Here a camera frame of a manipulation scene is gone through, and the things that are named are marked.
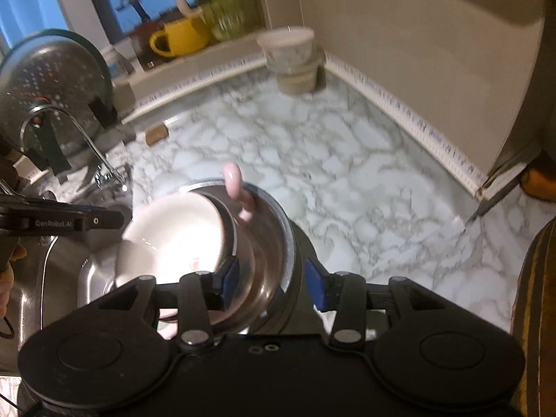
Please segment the person's left hand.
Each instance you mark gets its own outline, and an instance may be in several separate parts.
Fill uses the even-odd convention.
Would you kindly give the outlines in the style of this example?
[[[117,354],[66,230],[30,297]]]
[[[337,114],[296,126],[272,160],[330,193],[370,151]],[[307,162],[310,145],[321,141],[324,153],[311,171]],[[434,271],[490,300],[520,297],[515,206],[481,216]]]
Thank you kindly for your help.
[[[11,266],[12,262],[25,258],[26,250],[21,245],[17,245],[12,252],[6,269],[0,275],[0,318],[3,319],[7,314],[10,292],[14,284],[14,273]]]

